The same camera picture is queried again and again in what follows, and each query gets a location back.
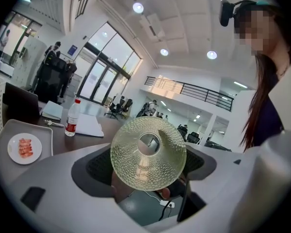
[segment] small plate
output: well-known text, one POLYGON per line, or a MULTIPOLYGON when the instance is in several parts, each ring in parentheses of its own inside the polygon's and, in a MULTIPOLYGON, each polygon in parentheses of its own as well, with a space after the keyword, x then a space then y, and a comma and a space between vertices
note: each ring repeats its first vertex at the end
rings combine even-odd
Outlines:
POLYGON ((8 153, 13 161, 16 163, 26 165, 36 161, 42 153, 42 144, 40 140, 33 134, 21 133, 14 135, 8 143, 8 153), (18 152, 19 140, 30 139, 33 155, 27 158, 22 158, 18 152))

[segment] brown hair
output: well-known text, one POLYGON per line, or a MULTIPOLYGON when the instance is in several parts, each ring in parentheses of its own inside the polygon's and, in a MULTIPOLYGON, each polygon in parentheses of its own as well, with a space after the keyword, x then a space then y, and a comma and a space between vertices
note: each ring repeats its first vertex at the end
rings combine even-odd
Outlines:
MULTIPOLYGON (((247 5, 241 8, 234 19, 235 32, 241 34, 244 29, 241 28, 240 22, 247 19, 244 16, 248 16, 248 11, 252 10, 264 10, 269 12, 270 15, 275 16, 274 21, 277 23, 280 32, 285 39, 286 43, 290 47, 289 55, 291 61, 291 33, 288 30, 288 24, 286 23, 281 9, 274 5, 247 5)), ((258 88, 254 94, 252 101, 249 106, 249 119, 247 120, 243 131, 245 130, 244 137, 241 145, 245 145, 245 151, 254 146, 254 133, 256 130, 257 121, 262 105, 267 100, 268 94, 273 88, 271 80, 276 74, 276 66, 274 62, 264 54, 256 54, 257 63, 257 77, 258 77, 258 88)))

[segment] black railing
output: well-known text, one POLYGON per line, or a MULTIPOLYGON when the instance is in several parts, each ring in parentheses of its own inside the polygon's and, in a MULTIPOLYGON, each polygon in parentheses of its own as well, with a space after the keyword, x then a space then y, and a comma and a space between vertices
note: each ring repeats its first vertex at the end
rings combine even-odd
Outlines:
POLYGON ((195 99, 212 103, 228 111, 232 110, 233 98, 223 93, 212 91, 197 85, 149 76, 146 79, 145 85, 184 94, 195 99))

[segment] black headset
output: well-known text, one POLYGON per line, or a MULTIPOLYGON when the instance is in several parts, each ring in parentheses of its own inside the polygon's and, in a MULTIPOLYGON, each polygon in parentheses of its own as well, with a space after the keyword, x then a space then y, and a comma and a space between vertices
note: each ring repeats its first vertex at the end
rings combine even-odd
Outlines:
POLYGON ((237 3, 230 3, 227 0, 221 0, 221 8, 220 8, 220 14, 219 14, 220 24, 223 27, 226 27, 228 25, 229 19, 234 18, 240 8, 243 8, 248 5, 266 5, 266 4, 268 3, 262 0, 258 2, 254 2, 251 0, 242 0, 237 3), (236 8, 234 12, 234 7, 238 4, 241 4, 241 5, 238 8, 236 8))

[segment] food tray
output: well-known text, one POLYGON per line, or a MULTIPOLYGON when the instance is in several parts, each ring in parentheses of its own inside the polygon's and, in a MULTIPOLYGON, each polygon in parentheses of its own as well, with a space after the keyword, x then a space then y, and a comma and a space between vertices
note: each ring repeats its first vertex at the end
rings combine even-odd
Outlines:
POLYGON ((19 175, 28 170, 36 162, 53 155, 53 130, 14 119, 7 121, 0 133, 0 182, 9 185, 19 175), (35 135, 42 144, 42 153, 33 163, 21 165, 14 162, 7 151, 9 140, 16 134, 30 133, 35 135))

